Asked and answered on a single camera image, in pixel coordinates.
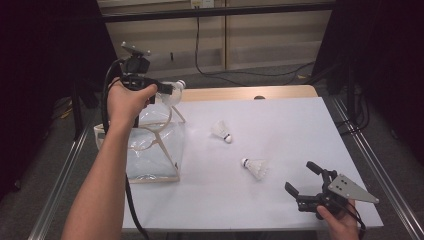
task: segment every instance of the aluminum rail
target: aluminum rail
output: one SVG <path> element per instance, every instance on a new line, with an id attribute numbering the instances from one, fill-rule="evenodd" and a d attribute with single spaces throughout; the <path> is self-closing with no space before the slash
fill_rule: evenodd
<path id="1" fill-rule="evenodd" d="M 266 13 L 284 13 L 284 12 L 310 12 L 333 10 L 338 7 L 348 7 L 348 4 L 339 4 L 336 2 L 321 3 L 301 3 L 301 4 L 282 4 L 248 7 L 219 7 L 219 8 L 201 8 L 201 9 L 182 9 L 158 12 L 144 13 L 125 13 L 125 14 L 103 14 L 102 16 L 79 16 L 73 18 L 61 18 L 58 22 L 64 24 L 81 23 L 111 23 L 111 22 L 131 22 L 161 19 L 177 18 L 196 18 L 196 17 L 215 17 L 231 15 L 249 15 Z"/>
<path id="2" fill-rule="evenodd" d="M 63 193 L 65 192 L 69 177 L 84 145 L 87 133 L 90 130 L 90 127 L 92 126 L 92 122 L 94 121 L 95 113 L 96 110 L 92 110 L 90 112 L 90 115 L 88 116 L 88 122 L 85 125 L 85 128 L 79 135 L 78 139 L 74 141 L 71 150 L 69 151 L 68 157 L 65 161 L 65 164 L 62 168 L 62 171 L 60 172 L 59 177 L 56 180 L 53 190 L 51 191 L 50 196 L 47 199 L 47 202 L 44 205 L 43 210 L 39 215 L 28 240 L 45 239 L 50 224 L 53 221 L 53 217 L 56 213 L 57 207 L 59 206 L 59 201 Z"/>
<path id="3" fill-rule="evenodd" d="M 354 130 L 354 125 L 348 121 L 348 115 L 346 114 L 346 106 L 340 98 L 333 98 L 333 103 L 336 106 L 337 111 L 343 120 L 347 121 L 346 125 L 349 131 Z M 374 173 L 377 181 L 380 183 L 380 186 L 383 188 L 384 192 L 387 195 L 387 198 L 391 202 L 394 210 L 399 216 L 400 220 L 404 224 L 406 230 L 408 231 L 411 239 L 420 240 L 424 239 L 424 231 L 421 223 L 415 216 L 409 204 L 406 202 L 402 194 L 394 185 L 393 181 L 390 179 L 388 173 L 384 169 L 380 160 L 375 155 L 371 146 L 368 144 L 364 135 L 361 131 L 357 131 L 351 134 L 356 144 L 358 145 L 360 151 L 362 152 L 365 160 L 370 166 L 371 170 Z"/>

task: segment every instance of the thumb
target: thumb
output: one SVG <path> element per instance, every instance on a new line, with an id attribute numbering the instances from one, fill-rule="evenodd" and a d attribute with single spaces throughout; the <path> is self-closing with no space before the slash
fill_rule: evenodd
<path id="1" fill-rule="evenodd" d="M 143 97 L 144 99 L 148 99 L 151 96 L 155 95 L 157 91 L 158 91 L 158 86 L 156 86 L 156 84 L 150 84 L 146 88 L 138 91 L 138 94 L 140 97 Z"/>
<path id="2" fill-rule="evenodd" d="M 336 228 L 340 223 L 324 206 L 317 207 L 318 213 L 332 228 Z"/>

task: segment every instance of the white table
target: white table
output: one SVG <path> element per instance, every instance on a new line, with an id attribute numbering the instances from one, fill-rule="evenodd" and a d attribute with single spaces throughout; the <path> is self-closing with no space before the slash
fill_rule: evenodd
<path id="1" fill-rule="evenodd" d="M 344 173 L 364 184 L 321 98 L 182 102 L 186 142 L 181 181 L 132 184 L 141 225 L 151 231 L 314 230 L 325 222 L 299 212 L 286 181 L 302 195 L 321 192 L 322 178 L 306 167 Z M 210 127 L 224 120 L 233 143 L 213 137 Z M 241 158 L 269 160 L 257 181 Z M 383 226 L 370 203 L 357 202 L 367 227 Z M 125 207 L 124 230 L 135 229 Z"/>

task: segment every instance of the forearm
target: forearm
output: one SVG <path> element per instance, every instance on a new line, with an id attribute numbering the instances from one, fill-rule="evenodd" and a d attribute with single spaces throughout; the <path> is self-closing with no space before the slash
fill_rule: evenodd
<path id="1" fill-rule="evenodd" d="M 62 239 L 119 239 L 125 205 L 130 128 L 110 126 L 71 207 Z"/>

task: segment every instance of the feather shuttlecock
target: feather shuttlecock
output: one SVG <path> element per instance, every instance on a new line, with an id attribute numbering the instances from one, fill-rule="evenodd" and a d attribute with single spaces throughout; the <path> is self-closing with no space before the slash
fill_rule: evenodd
<path id="1" fill-rule="evenodd" d="M 217 123 L 215 123 L 211 128 L 211 132 L 214 135 L 224 139 L 226 143 L 231 143 L 231 141 L 233 140 L 228 128 L 224 124 L 224 121 L 218 121 Z"/>
<path id="2" fill-rule="evenodd" d="M 268 171 L 266 160 L 252 160 L 248 158 L 243 158 L 241 159 L 241 165 L 247 168 L 249 172 L 251 172 L 253 176 L 255 176 L 255 178 L 258 180 L 264 178 L 266 172 Z"/>

